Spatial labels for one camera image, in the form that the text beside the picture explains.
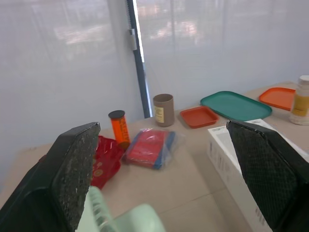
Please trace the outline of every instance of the white box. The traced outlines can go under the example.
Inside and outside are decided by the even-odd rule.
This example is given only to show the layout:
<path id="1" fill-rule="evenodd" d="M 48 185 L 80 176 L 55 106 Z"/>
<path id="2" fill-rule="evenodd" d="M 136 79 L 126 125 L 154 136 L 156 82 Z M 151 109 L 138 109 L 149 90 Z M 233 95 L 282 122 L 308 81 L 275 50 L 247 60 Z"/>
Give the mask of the white box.
<path id="1" fill-rule="evenodd" d="M 273 127 L 261 119 L 248 122 L 275 131 Z M 208 156 L 252 230 L 254 232 L 272 232 L 242 178 L 234 146 L 226 126 L 208 129 L 208 131 L 210 133 Z M 305 151 L 282 134 L 281 136 L 309 162 L 309 156 Z"/>

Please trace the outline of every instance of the brown cup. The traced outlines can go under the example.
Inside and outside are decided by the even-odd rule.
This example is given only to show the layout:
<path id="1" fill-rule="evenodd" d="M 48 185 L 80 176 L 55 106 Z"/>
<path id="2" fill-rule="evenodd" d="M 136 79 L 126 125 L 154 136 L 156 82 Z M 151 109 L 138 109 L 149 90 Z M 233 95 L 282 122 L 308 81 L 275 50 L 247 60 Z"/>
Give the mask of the brown cup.
<path id="1" fill-rule="evenodd" d="M 172 95 L 164 93 L 156 95 L 154 101 L 154 116 L 157 125 L 169 127 L 174 124 L 174 98 Z"/>

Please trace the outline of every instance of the teal tray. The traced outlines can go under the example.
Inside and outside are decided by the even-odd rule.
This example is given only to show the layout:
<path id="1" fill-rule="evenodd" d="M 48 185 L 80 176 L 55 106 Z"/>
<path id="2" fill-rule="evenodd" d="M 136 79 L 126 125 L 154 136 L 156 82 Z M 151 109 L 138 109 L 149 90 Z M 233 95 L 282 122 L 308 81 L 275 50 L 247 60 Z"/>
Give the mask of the teal tray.
<path id="1" fill-rule="evenodd" d="M 207 96 L 201 100 L 201 105 L 208 106 L 226 118 L 239 121 L 265 118 L 272 112 L 268 105 L 231 91 L 221 91 Z"/>

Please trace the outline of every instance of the white curtain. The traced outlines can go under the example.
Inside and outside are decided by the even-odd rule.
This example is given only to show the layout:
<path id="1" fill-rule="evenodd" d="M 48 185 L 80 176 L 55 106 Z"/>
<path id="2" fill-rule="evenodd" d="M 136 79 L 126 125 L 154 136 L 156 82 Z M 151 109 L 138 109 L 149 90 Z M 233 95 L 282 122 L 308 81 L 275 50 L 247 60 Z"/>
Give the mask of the white curtain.
<path id="1" fill-rule="evenodd" d="M 21 148 L 143 116 L 125 0 L 0 0 L 0 186 Z"/>
<path id="2" fill-rule="evenodd" d="M 309 73 L 308 0 L 137 0 L 150 97 L 175 108 Z"/>

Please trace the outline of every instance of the red tray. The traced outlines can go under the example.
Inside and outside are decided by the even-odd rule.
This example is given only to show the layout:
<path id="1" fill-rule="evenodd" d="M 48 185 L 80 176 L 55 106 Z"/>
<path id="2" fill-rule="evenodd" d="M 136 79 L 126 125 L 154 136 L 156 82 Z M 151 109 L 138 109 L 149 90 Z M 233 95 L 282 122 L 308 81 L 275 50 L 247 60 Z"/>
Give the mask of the red tray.
<path id="1" fill-rule="evenodd" d="M 219 119 L 216 113 L 206 106 L 183 110 L 180 115 L 186 124 L 193 129 L 215 124 Z"/>
<path id="2" fill-rule="evenodd" d="M 270 88 L 261 94 L 260 102 L 290 111 L 295 95 L 295 89 L 290 88 Z"/>

